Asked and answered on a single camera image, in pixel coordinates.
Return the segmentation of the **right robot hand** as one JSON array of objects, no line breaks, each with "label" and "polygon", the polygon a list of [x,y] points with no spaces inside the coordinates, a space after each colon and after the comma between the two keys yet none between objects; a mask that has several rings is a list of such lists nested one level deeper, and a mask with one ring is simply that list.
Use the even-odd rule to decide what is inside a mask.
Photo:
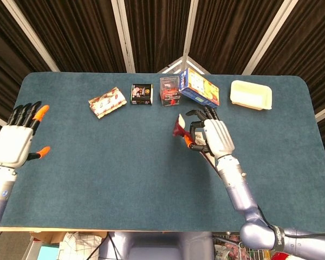
[{"label": "right robot hand", "polygon": [[[186,116],[195,115],[199,121],[190,123],[190,142],[188,148],[209,153],[216,160],[226,155],[231,155],[235,150],[235,146],[231,139],[230,133],[226,125],[220,120],[216,110],[210,106],[204,106],[203,110],[193,109],[186,113]],[[205,145],[196,144],[196,129],[202,128],[206,137]]]}]

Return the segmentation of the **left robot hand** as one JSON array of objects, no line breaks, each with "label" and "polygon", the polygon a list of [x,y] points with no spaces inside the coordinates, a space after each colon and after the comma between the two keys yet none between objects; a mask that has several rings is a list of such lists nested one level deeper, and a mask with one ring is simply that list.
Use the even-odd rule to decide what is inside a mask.
[{"label": "left robot hand", "polygon": [[41,101],[14,108],[0,130],[0,166],[19,168],[26,161],[41,159],[50,152],[49,146],[30,152],[31,142],[48,110],[49,105],[42,106]]}]

